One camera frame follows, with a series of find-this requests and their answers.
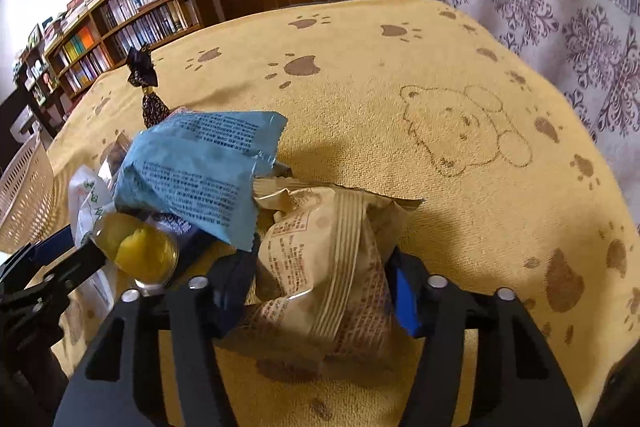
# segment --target beige snack packaging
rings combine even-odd
[[[384,264],[420,201],[293,178],[256,178],[254,198],[277,211],[258,252],[262,302],[221,346],[325,374],[340,357],[384,357],[392,324]]]

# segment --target yellow blanket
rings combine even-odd
[[[514,288],[586,423],[640,331],[640,241],[618,185],[562,94],[477,22],[431,0],[359,0],[233,20],[153,53],[170,107],[276,110],[278,159],[303,180],[423,198],[400,247],[460,287]],[[49,150],[65,187],[120,131],[143,128],[126,68],[89,91]],[[204,272],[211,257],[191,271]],[[57,353],[70,369],[97,325],[73,302]],[[163,352],[168,336],[163,336]],[[240,425],[396,425],[421,343],[404,339],[372,387],[218,349]],[[163,357],[170,381],[170,356]],[[465,369],[456,423],[468,414]],[[181,422],[166,386],[170,420]]]

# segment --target black candy wrapper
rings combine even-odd
[[[169,116],[169,108],[154,93],[154,87],[158,87],[158,75],[151,61],[151,52],[148,46],[143,46],[140,51],[129,48],[127,66],[131,71],[128,82],[134,87],[141,87],[144,93],[142,97],[142,117],[148,129],[160,123]]]

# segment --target orange book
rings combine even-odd
[[[82,41],[82,45],[85,49],[89,49],[94,44],[94,38],[87,26],[84,26],[79,32],[78,37]]]

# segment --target white plastic bag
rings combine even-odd
[[[82,165],[69,181],[69,222],[76,248],[105,212],[115,212],[111,193],[98,174]]]
[[[86,165],[69,181],[69,222],[76,248],[89,240],[94,223],[102,214],[115,212],[113,197],[106,183]],[[118,270],[106,260],[104,267],[82,283],[78,290],[96,316],[104,319],[115,303]]]

